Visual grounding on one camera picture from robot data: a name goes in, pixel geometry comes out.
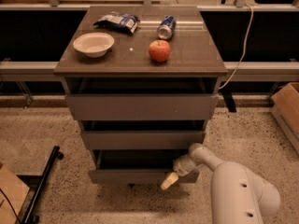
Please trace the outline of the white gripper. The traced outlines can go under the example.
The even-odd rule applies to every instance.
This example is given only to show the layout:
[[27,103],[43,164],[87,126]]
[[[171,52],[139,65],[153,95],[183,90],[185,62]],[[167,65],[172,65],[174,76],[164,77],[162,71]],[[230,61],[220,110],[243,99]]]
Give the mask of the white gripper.
[[173,170],[169,173],[161,185],[161,189],[166,190],[178,181],[178,176],[185,176],[195,170],[199,163],[193,160],[188,154],[174,160]]

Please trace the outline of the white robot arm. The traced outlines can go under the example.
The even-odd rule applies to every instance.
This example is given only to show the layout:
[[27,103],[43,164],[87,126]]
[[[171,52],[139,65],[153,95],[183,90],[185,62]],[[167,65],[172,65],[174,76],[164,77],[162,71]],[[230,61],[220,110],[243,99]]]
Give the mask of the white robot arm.
[[200,143],[192,144],[186,155],[174,160],[173,171],[166,176],[161,189],[168,189],[201,165],[213,172],[210,186],[213,224],[263,224],[263,217],[275,215],[280,208],[280,195],[274,185],[238,162],[218,158]]

